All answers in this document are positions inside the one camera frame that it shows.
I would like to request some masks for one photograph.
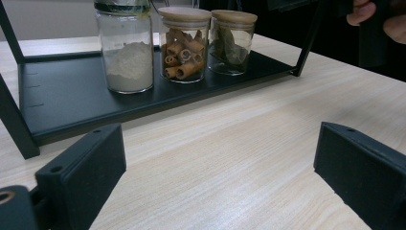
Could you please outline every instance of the bamboo lid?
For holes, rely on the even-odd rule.
[[[207,21],[212,17],[209,11],[195,8],[167,7],[158,9],[158,12],[173,21]]]
[[[243,11],[214,10],[212,11],[212,15],[220,21],[240,24],[252,24],[258,19],[255,14]]]

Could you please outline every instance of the glass jar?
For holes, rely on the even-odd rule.
[[[242,11],[212,11],[208,68],[217,74],[241,75],[248,57],[257,16]]]
[[[153,85],[153,37],[148,0],[95,0],[107,88],[144,92]]]
[[[161,76],[181,83],[204,78],[212,14],[194,8],[158,9],[161,15]]]

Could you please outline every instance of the screw hole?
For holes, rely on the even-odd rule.
[[[0,192],[0,205],[9,202],[15,196],[13,191]]]
[[[51,173],[57,173],[62,170],[61,166],[51,168]]]

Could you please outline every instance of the wooden table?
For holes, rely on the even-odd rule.
[[[25,55],[99,49],[95,37],[21,42]],[[299,49],[255,35],[253,50],[294,65]],[[17,99],[17,70],[0,43]],[[123,124],[127,171],[92,229],[368,229],[313,169],[322,121],[406,152],[406,83],[310,54],[288,76]],[[0,124],[0,186],[34,173],[79,137],[24,160]]]

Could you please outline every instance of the black tray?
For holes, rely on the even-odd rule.
[[[205,70],[195,83],[160,76],[154,52],[154,86],[123,95],[107,89],[99,52],[31,58],[19,68],[20,110],[38,145],[49,144],[106,124],[126,122],[158,111],[229,92],[250,83],[288,75],[294,67],[252,52],[247,73],[217,75]]]

